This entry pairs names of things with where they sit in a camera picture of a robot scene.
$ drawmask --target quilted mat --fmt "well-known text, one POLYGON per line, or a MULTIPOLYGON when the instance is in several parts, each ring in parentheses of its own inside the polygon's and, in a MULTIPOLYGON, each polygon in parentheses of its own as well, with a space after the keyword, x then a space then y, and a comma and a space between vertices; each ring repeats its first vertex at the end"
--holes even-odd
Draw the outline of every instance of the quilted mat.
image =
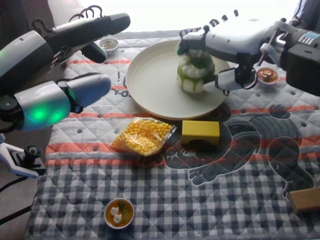
POLYGON ((130 62, 178 36, 170 34, 124 34, 104 64, 76 53, 63 65, 66 78, 109 75, 112 90, 53 126, 25 238, 320 239, 320 213, 296 215, 287 198, 320 183, 320 98, 287 85, 285 72, 272 65, 280 75, 275 87, 232 91, 201 119, 220 122, 219 145, 182 146, 181 122, 170 122, 178 130, 157 155, 111 146, 134 116, 150 117, 126 88, 130 62), (103 213, 118 197, 135 209, 121 231, 108 227, 103 213))

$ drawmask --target bag of yellow beads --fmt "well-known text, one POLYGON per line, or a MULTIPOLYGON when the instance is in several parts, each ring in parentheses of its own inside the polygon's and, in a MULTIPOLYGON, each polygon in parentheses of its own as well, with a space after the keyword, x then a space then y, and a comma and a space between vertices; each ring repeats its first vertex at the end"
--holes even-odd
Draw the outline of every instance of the bag of yellow beads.
POLYGON ((176 129, 176 126, 162 121, 134 117, 112 145, 117 149, 150 156, 161 150, 176 129))

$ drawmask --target yellow block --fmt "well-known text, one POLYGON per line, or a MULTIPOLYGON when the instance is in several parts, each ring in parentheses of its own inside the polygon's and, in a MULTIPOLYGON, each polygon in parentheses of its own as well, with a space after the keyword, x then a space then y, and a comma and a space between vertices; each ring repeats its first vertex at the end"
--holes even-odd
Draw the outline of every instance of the yellow block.
POLYGON ((217 145, 220 138, 220 127, 217 121, 183 121, 182 144, 192 140, 206 140, 217 145))

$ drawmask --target round plate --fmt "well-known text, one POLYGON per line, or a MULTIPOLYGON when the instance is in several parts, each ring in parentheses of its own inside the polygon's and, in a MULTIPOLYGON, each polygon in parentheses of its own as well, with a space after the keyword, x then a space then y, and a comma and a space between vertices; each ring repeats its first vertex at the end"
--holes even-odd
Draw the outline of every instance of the round plate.
MULTIPOLYGON (((178 43, 164 41, 140 52, 128 68, 126 86, 136 103, 152 115, 169 120, 195 119, 215 110, 227 96, 219 89, 194 94, 179 87, 178 43)), ((230 67, 226 61, 212 59, 216 73, 230 67)))

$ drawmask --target green garnish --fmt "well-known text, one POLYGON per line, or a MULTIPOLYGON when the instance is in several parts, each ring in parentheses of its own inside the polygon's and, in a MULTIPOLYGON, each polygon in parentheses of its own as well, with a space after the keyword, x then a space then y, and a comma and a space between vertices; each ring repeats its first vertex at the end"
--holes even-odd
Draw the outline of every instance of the green garnish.
POLYGON ((126 205, 122 201, 119 201, 118 207, 123 212, 125 220, 128 222, 130 219, 128 219, 129 216, 127 215, 127 212, 126 212, 126 205))

